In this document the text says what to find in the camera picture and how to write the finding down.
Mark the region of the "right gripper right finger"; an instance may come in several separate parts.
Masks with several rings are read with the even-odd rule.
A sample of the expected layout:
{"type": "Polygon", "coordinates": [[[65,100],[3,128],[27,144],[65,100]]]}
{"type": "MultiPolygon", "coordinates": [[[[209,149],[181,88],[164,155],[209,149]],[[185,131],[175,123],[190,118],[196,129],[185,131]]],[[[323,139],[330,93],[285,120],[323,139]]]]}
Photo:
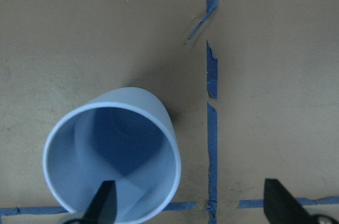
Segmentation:
{"type": "Polygon", "coordinates": [[[264,214],[269,223],[317,223],[279,180],[264,181],[264,214]]]}

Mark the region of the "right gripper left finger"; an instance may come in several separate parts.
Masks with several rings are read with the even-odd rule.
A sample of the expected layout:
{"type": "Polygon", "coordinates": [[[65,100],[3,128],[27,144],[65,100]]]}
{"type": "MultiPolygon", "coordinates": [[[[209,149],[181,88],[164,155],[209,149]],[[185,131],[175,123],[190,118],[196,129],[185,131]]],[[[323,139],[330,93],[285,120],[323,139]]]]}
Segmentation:
{"type": "Polygon", "coordinates": [[[82,223],[114,223],[117,217],[115,181],[104,181],[82,217],[82,223]]]}

